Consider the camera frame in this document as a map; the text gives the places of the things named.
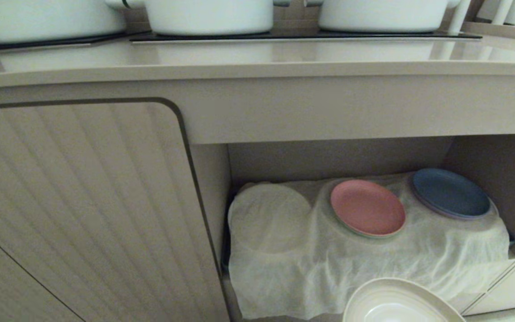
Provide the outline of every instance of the white cloth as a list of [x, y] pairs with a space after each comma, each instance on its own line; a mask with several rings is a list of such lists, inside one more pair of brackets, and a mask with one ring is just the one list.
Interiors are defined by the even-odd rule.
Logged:
[[410, 175], [363, 178], [405, 206], [403, 230], [382, 240], [336, 218], [329, 197], [346, 179], [246, 185], [228, 214], [229, 272], [243, 317], [341, 314], [352, 292], [378, 277], [413, 281], [444, 300], [486, 291], [509, 245], [495, 206], [479, 220], [447, 218], [415, 198]]

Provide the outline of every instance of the black cooktop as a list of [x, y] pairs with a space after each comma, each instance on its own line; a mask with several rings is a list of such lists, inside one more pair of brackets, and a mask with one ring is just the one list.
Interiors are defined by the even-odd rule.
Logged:
[[13, 43], [10, 45], [0, 45], [0, 51], [6, 51], [10, 49], [23, 49], [23, 48], [39, 48], [39, 47], [71, 47], [71, 46], [88, 46], [94, 45], [99, 42], [109, 41], [113, 39], [119, 39], [129, 37], [132, 35], [140, 35], [144, 33], [150, 33], [150, 31], [140, 33], [117, 33], [110, 35], [101, 35], [95, 37], [84, 37], [74, 39], [63, 39], [63, 40], [51, 40], [41, 42], [26, 42], [26, 43]]
[[449, 38], [449, 39], [481, 39], [480, 35], [472, 35], [466, 33], [449, 34], [445, 31], [435, 31], [432, 33], [345, 33], [336, 31], [322, 31], [318, 29], [287, 29], [273, 30], [269, 33], [247, 34], [247, 35], [210, 35], [210, 36], [175, 36], [175, 35], [159, 35], [146, 34], [140, 37], [133, 37], [131, 42], [149, 43], [149, 42], [195, 42], [195, 41], [266, 41], [275, 39], [350, 39], [350, 38], [412, 38], [412, 39], [430, 39], [430, 38]]

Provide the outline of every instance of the ribbed cabinet door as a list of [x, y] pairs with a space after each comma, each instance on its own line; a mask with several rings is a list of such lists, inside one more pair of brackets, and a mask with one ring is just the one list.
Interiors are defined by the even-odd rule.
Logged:
[[81, 322], [1, 249], [0, 321]]
[[84, 320], [228, 320], [177, 116], [0, 109], [0, 244]]

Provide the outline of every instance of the blue plate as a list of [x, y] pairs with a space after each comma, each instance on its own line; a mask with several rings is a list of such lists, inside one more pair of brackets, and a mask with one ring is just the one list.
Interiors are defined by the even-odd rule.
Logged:
[[445, 216], [473, 220], [490, 211], [490, 199], [482, 188], [450, 171], [417, 171], [413, 175], [412, 188], [425, 206]]

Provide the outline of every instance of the beige countertop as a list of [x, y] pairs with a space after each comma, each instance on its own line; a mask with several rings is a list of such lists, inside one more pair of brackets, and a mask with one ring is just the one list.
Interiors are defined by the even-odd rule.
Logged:
[[80, 82], [385, 75], [515, 76], [515, 39], [132, 44], [0, 51], [0, 87]]

